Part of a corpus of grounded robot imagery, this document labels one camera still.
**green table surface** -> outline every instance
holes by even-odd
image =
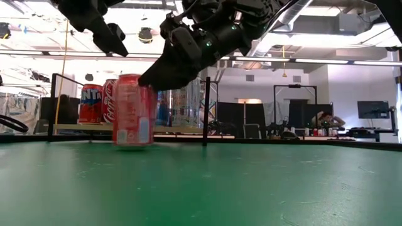
[[[0,225],[402,225],[402,153],[335,146],[0,145]]]

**window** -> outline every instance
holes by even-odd
[[[262,104],[263,101],[261,101],[260,99],[238,99],[237,98],[237,103],[239,104]]]

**coca-cola can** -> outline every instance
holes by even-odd
[[[120,146],[145,146],[153,143],[156,118],[156,93],[138,85],[139,75],[120,75],[116,82],[116,111],[113,140]]]
[[[117,79],[107,79],[102,91],[102,123],[113,123],[116,113],[116,100],[114,98],[114,86]]]

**shelf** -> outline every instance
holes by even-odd
[[[354,140],[352,137],[340,137],[340,138],[336,138],[336,137],[328,137],[328,136],[305,136],[303,137],[299,137],[301,140],[304,141],[328,141],[328,140],[332,140],[332,141],[350,141],[350,140]]]
[[[54,129],[67,129],[67,130],[80,130],[80,131],[112,131],[113,125],[104,124],[57,124],[54,125]],[[189,128],[189,127],[165,127],[156,126],[154,132],[175,132],[183,134],[202,134],[202,129]]]

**wooden shelf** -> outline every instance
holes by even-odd
[[[81,131],[112,131],[113,125],[95,125],[95,124],[57,124],[54,129],[81,130]],[[175,132],[183,134],[202,134],[202,129],[189,127],[165,127],[156,126],[154,132]]]

